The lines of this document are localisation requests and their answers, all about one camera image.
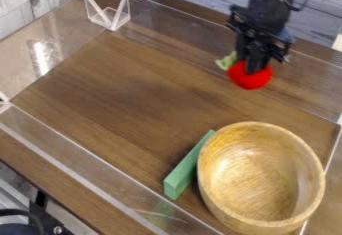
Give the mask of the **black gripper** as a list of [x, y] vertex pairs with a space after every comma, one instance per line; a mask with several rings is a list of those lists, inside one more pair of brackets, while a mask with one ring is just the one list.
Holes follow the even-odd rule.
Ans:
[[262, 71], [272, 59], [287, 60], [295, 38], [287, 29], [295, 0], [249, 0], [233, 5], [226, 26], [237, 33], [237, 60], [246, 60], [249, 75]]

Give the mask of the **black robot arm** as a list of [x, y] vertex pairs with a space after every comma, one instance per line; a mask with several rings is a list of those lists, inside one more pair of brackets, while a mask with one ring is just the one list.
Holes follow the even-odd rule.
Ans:
[[295, 36], [287, 24], [293, 12], [301, 12], [308, 0], [249, 0], [233, 5], [226, 26], [237, 33], [236, 52], [249, 75], [267, 69], [271, 59], [287, 60]]

